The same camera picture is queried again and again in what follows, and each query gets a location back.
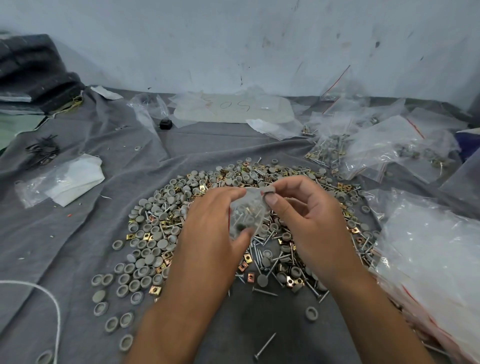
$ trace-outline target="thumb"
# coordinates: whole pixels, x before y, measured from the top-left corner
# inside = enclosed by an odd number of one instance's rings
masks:
[[[293,208],[293,206],[288,203],[279,194],[267,193],[265,195],[265,202],[270,206],[272,210],[276,212],[278,217],[280,217],[292,230],[296,225],[300,224],[303,220],[302,216]]]
[[[250,245],[250,241],[252,240],[254,232],[255,231],[253,231],[253,229],[249,228],[240,233],[239,237],[232,243],[235,255],[240,257],[245,253]]]

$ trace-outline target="pile of hardware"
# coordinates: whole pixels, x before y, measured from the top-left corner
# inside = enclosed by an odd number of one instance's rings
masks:
[[[361,203],[363,196],[359,185],[334,183],[334,178],[341,179],[337,170],[332,170],[332,177],[329,177],[323,168],[318,171],[301,166],[289,168],[279,165],[276,159],[266,165],[261,163],[261,158],[254,163],[251,158],[246,158],[245,161],[238,160],[236,165],[218,166],[215,171],[193,170],[186,176],[179,175],[170,180],[164,188],[156,190],[152,197],[141,199],[128,215],[129,234],[126,236],[126,241],[132,251],[126,256],[127,262],[118,263],[113,273],[94,276],[91,282],[92,286],[106,288],[115,280],[115,274],[118,276],[116,295],[119,298],[131,294],[132,305],[138,305],[144,299],[142,290],[146,290],[156,301],[168,278],[169,266],[174,257],[178,236],[189,206],[196,197],[204,195],[211,188],[221,186],[266,187],[281,178],[295,175],[307,176],[339,200],[348,229],[352,234],[353,246],[363,264],[371,267],[373,245],[378,232],[369,232],[369,226],[360,223],[354,215],[353,206]],[[369,213],[370,209],[362,206],[361,211]],[[272,252],[265,249],[265,245],[272,241],[278,242],[280,245],[281,253],[278,257],[273,257]],[[116,240],[112,248],[120,250],[124,245],[123,240]],[[249,272],[245,280],[244,272],[251,263],[255,265],[258,275],[255,276],[255,272]],[[236,274],[236,277],[244,284],[253,284],[256,281],[261,288],[267,286],[270,276],[281,286],[291,289],[293,293],[297,293],[306,285],[319,303],[329,293],[318,277],[304,265],[296,252],[295,243],[288,227],[271,210],[264,214],[259,232],[252,238],[238,270],[240,273]],[[258,289],[255,286],[252,291],[277,296],[275,293]],[[108,302],[105,301],[105,296],[105,289],[101,289],[93,295],[92,299],[96,303],[95,316],[101,316],[107,311]],[[310,321],[315,321],[318,312],[314,307],[308,307],[305,315]],[[132,312],[127,312],[120,318],[113,316],[106,321],[105,331],[111,333],[118,326],[127,328],[132,322]],[[120,350],[128,351],[132,342],[133,336],[125,335],[120,340]]]

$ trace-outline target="gray fabric cloth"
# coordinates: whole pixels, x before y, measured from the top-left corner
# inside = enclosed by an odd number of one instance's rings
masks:
[[[127,245],[114,251],[111,244],[125,240],[127,215],[140,198],[151,196],[178,174],[212,170],[246,157],[317,166],[302,158],[311,148],[304,139],[277,142],[246,124],[200,123],[160,131],[159,141],[137,122],[125,99],[107,101],[89,90],[84,98],[78,110],[19,135],[0,157],[0,279],[38,283],[56,296],[62,319],[59,363],[119,363],[123,359],[118,350],[120,338],[135,333],[153,297],[146,295],[134,307],[129,296],[116,297],[115,278],[107,287],[107,313],[95,317],[92,295],[98,288],[91,287],[90,280],[98,273],[113,273],[117,263],[125,262],[132,249]],[[58,135],[61,154],[48,166],[23,171],[24,148],[50,134]],[[51,200],[26,210],[22,207],[14,193],[15,181],[27,181],[82,152],[101,157],[105,181],[65,208],[55,207]],[[411,180],[401,185],[415,192],[413,186]],[[278,245],[272,244],[271,249],[278,254]],[[234,282],[231,297],[225,298],[210,325],[196,363],[250,363],[273,332],[277,336],[262,354],[264,363],[360,363],[331,296],[319,306],[306,287],[294,295],[271,279],[268,289],[279,297],[254,294],[250,285]],[[44,293],[1,285],[0,297],[2,363],[32,363],[41,352],[54,348],[56,312]],[[304,316],[310,305],[319,311],[315,323]],[[128,311],[135,312],[134,325],[108,335],[105,321]]]

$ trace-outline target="forearm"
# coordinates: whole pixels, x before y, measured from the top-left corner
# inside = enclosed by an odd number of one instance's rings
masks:
[[[402,315],[363,267],[330,291],[363,363],[434,363]]]
[[[145,313],[125,363],[192,363],[213,316],[194,306],[162,297]]]

